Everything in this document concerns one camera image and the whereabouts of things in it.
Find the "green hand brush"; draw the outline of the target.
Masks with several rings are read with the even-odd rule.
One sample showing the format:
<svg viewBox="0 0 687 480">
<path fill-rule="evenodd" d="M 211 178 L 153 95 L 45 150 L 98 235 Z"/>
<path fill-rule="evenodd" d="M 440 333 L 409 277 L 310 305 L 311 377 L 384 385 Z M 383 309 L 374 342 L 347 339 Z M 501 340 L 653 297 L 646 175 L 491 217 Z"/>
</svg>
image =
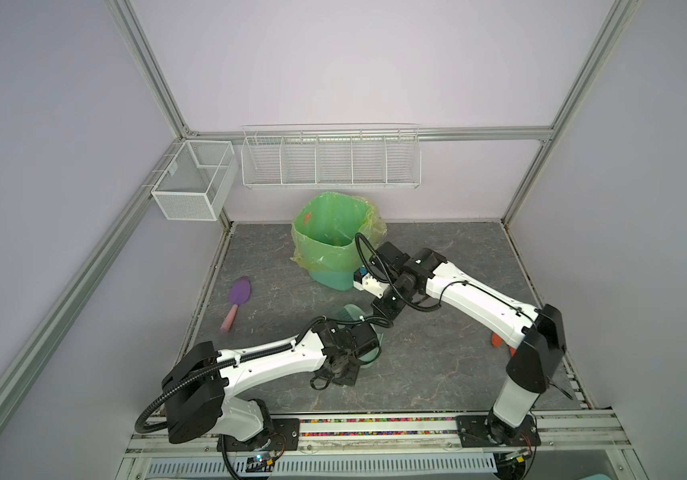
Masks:
<svg viewBox="0 0 687 480">
<path fill-rule="evenodd" d="M 363 323 L 365 317 L 367 314 L 355 304 L 347 304 L 333 315 L 338 325 L 357 325 Z"/>
</svg>

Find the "green dustpan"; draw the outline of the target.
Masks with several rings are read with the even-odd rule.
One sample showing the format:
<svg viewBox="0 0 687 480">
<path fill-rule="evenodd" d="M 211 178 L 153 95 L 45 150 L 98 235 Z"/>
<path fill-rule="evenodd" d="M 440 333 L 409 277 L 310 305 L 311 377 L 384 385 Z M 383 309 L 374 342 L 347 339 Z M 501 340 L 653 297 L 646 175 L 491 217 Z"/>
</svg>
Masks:
<svg viewBox="0 0 687 480">
<path fill-rule="evenodd" d="M 373 350 L 367 352 L 367 354 L 359 357 L 359 361 L 361 362 L 361 368 L 369 368 L 377 359 L 379 359 L 379 356 L 381 356 L 381 342 L 383 342 L 383 336 L 385 334 L 383 333 L 377 333 L 377 345 L 375 345 L 375 348 Z"/>
</svg>

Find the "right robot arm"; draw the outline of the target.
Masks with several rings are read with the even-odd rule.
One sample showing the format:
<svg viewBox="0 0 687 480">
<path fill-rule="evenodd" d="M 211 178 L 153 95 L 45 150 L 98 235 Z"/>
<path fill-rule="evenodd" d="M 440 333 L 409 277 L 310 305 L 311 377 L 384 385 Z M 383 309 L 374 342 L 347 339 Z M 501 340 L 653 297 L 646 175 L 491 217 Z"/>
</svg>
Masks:
<svg viewBox="0 0 687 480">
<path fill-rule="evenodd" d="M 405 308 L 431 313 L 448 305 L 509 346 L 507 379 L 485 419 L 487 438 L 497 445 L 521 438 L 529 412 L 547 392 L 567 353 L 561 312 L 515 300 L 472 278 L 429 248 L 410 256 L 385 242 L 375 248 L 361 233 L 355 248 L 363 264 L 353 285 L 373 296 L 373 314 L 395 320 Z"/>
</svg>

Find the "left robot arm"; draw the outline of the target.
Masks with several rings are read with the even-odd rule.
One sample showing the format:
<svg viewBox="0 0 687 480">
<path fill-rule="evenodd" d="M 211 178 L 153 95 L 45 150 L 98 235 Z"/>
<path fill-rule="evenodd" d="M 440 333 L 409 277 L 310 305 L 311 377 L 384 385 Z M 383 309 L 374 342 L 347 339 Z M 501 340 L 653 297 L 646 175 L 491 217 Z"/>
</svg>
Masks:
<svg viewBox="0 0 687 480">
<path fill-rule="evenodd" d="M 303 373 L 316 391 L 353 386 L 359 370 L 381 354 L 377 329 L 391 327 L 379 315 L 318 316 L 295 336 L 251 348 L 217 350 L 210 341 L 199 343 L 162 380 L 161 394 L 139 414 L 134 431 L 164 430 L 172 444 L 214 434 L 247 449 L 265 446 L 276 432 L 268 408 L 241 393 Z"/>
</svg>

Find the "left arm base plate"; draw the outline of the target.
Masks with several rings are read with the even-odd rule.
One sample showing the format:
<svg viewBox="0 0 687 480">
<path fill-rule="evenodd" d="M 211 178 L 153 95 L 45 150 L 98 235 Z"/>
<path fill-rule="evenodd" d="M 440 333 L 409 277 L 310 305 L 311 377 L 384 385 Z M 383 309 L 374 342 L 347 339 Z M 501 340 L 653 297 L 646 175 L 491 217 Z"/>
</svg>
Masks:
<svg viewBox="0 0 687 480">
<path fill-rule="evenodd" d="M 224 441 L 219 440 L 217 451 L 226 448 L 227 453 L 251 452 L 258 450 L 296 451 L 300 440 L 300 419 L 272 418 L 271 426 L 263 428 L 257 436 L 238 441 L 234 437 L 225 435 Z"/>
</svg>

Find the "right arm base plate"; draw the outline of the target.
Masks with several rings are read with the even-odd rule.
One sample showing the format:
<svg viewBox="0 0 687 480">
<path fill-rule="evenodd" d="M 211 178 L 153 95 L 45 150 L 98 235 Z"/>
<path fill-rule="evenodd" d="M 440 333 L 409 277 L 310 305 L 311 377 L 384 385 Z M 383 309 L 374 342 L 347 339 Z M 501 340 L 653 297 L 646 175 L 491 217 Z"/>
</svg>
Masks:
<svg viewBox="0 0 687 480">
<path fill-rule="evenodd" d="M 459 415 L 455 421 L 463 448 L 541 446 L 541 436 L 533 414 L 525 415 L 523 423 L 517 428 L 497 420 L 491 414 Z"/>
</svg>

